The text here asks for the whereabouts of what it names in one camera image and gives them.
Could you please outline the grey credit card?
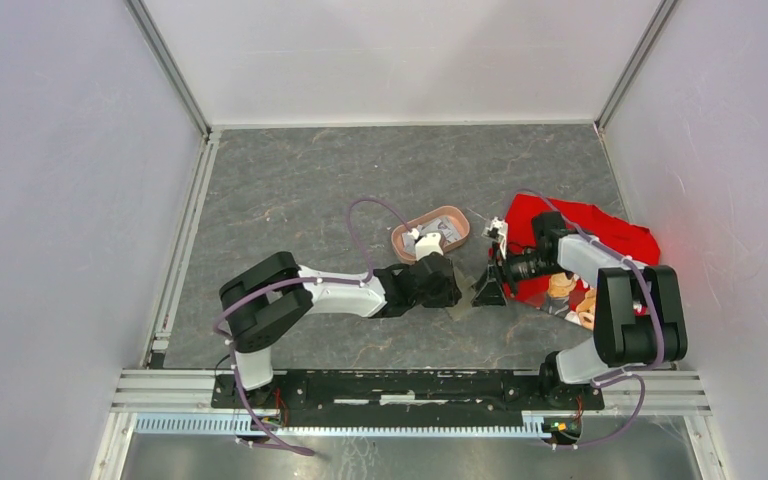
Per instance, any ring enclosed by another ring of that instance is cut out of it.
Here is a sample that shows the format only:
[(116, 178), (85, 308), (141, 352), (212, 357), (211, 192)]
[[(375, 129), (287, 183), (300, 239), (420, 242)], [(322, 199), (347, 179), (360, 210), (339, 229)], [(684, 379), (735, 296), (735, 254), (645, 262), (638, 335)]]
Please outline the grey credit card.
[(422, 233), (429, 233), (431, 231), (439, 231), (445, 237), (443, 249), (448, 248), (451, 244), (456, 243), (464, 238), (464, 235), (458, 229), (457, 224), (451, 216), (438, 216), (426, 223), (418, 224), (416, 226)]

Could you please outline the pink oval tray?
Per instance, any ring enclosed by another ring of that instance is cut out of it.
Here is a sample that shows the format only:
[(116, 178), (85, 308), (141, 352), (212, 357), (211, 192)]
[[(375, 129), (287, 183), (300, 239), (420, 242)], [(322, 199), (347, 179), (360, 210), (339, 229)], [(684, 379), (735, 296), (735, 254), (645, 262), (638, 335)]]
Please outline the pink oval tray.
[(418, 228), (422, 235), (426, 231), (439, 232), (442, 235), (441, 248), (444, 254), (463, 245), (470, 234), (469, 222), (459, 208), (450, 205), (437, 207), (410, 220), (408, 227), (398, 225), (393, 229), (391, 245), (397, 258), (404, 263), (416, 261), (415, 248), (409, 235), (412, 228)]

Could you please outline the grey card holder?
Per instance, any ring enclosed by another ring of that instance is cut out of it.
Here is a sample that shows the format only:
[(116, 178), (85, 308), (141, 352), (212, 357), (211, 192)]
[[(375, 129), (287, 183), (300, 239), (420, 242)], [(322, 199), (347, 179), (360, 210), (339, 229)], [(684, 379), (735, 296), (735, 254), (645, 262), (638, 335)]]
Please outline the grey card holder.
[(461, 293), (461, 298), (452, 307), (446, 307), (448, 317), (455, 322), (466, 318), (472, 311), (472, 300), (475, 297), (476, 279), (472, 275), (465, 274), (462, 270), (454, 270), (456, 285)]

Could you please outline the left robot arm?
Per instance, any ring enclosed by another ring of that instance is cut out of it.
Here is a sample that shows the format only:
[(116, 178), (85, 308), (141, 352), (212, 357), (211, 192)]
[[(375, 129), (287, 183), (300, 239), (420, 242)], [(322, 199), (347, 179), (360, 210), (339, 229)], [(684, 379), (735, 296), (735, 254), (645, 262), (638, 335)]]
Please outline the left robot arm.
[(215, 331), (233, 349), (236, 394), (257, 408), (274, 394), (272, 346), (303, 318), (396, 318), (416, 307), (454, 307), (461, 299), (452, 262), (437, 252), (413, 264), (340, 274), (303, 266), (279, 251), (219, 289)]

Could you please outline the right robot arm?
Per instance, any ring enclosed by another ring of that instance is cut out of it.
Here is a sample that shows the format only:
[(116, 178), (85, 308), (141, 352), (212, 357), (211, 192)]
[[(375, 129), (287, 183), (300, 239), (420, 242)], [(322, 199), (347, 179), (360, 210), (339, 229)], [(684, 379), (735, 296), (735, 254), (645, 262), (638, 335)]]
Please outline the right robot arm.
[(492, 242), (485, 273), (475, 285), (472, 304), (504, 306), (526, 280), (556, 275), (594, 288), (589, 340), (553, 352), (541, 366), (540, 400), (562, 408), (578, 385), (601, 388), (637, 371), (685, 358), (689, 342), (676, 271), (622, 255), (558, 211), (532, 221), (536, 242), (516, 253), (508, 246), (508, 224), (488, 221), (482, 234)]

